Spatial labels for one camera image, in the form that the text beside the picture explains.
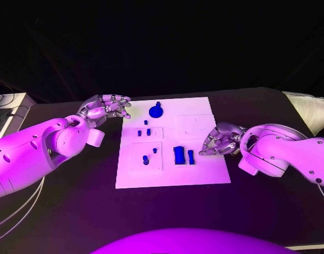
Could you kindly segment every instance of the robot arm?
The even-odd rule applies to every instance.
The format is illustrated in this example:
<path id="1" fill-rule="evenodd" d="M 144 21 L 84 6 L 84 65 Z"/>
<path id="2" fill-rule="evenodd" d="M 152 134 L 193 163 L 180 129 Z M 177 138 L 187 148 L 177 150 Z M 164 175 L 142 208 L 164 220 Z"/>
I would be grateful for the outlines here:
<path id="1" fill-rule="evenodd" d="M 230 123 L 220 123 L 204 141 L 200 155 L 242 152 L 239 167 L 252 175 L 261 171 L 281 177 L 292 165 L 304 177 L 324 186 L 324 138 L 311 138 L 295 129 L 266 124 L 245 129 Z"/>
<path id="2" fill-rule="evenodd" d="M 76 115 L 53 119 L 0 138 L 0 197 L 34 184 L 84 149 L 102 145 L 94 129 L 107 118 L 126 117 L 131 98 L 96 95 Z"/>

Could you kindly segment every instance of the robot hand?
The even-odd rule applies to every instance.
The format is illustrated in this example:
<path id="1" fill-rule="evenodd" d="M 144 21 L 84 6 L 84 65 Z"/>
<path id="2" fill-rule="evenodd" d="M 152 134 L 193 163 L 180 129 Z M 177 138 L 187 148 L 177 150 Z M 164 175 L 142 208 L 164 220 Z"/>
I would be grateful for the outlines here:
<path id="1" fill-rule="evenodd" d="M 209 149 L 214 140 L 217 147 Z M 304 177 L 324 186 L 324 138 L 311 138 L 295 129 L 266 124 L 245 129 L 220 123 L 209 134 L 200 155 L 242 152 L 240 169 L 256 175 L 261 171 L 281 177 L 292 165 Z"/>
<path id="2" fill-rule="evenodd" d="M 77 114 L 53 119 L 0 138 L 0 197 L 34 184 L 76 156 L 86 144 L 102 145 L 105 133 L 94 129 L 109 117 L 131 118 L 131 98 L 96 95 Z"/>

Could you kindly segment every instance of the blue object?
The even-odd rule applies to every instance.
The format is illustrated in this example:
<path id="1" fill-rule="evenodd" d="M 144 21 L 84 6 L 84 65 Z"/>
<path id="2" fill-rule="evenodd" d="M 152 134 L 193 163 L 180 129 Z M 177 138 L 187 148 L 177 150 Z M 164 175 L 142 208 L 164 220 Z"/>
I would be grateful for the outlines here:
<path id="1" fill-rule="evenodd" d="M 185 154 L 184 154 L 184 147 L 174 147 L 175 153 L 175 165 L 185 164 Z"/>
<path id="2" fill-rule="evenodd" d="M 194 160 L 194 151 L 188 150 L 187 151 L 187 155 L 188 155 L 188 164 L 194 165 L 196 164 L 196 160 Z"/>
<path id="3" fill-rule="evenodd" d="M 148 156 L 144 155 L 144 164 L 148 165 L 149 164 L 149 159 L 148 159 Z"/>
<path id="4" fill-rule="evenodd" d="M 157 102 L 157 105 L 149 109 L 149 116 L 152 118 L 159 118 L 164 114 L 164 109 L 161 108 L 161 102 Z"/>

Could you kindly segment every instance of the black table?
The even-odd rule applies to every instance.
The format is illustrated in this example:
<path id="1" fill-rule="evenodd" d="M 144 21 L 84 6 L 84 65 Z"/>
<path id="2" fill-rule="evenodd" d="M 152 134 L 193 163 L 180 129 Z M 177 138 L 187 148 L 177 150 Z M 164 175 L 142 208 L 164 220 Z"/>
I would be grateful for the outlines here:
<path id="1" fill-rule="evenodd" d="M 203 96 L 210 98 L 217 123 L 246 127 L 278 123 L 313 137 L 287 96 L 268 88 L 133 100 Z M 79 106 L 80 102 L 35 105 L 22 128 L 71 115 Z M 87 146 L 47 176 L 38 204 L 0 240 L 0 253 L 89 253 L 128 235 L 162 228 L 232 231 L 284 246 L 324 243 L 324 197 L 294 168 L 281 178 L 250 176 L 237 167 L 242 155 L 226 156 L 230 184 L 116 189 L 122 122 L 107 120 L 102 147 Z M 35 188 L 0 198 L 0 219 Z"/>

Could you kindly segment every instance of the black curtain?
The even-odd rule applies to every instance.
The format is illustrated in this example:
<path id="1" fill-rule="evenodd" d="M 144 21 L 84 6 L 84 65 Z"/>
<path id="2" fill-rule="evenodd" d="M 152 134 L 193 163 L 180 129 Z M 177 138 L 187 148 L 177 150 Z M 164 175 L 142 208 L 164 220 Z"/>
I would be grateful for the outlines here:
<path id="1" fill-rule="evenodd" d="M 0 81 L 53 103 L 259 86 L 324 97 L 324 1 L 0 6 Z"/>

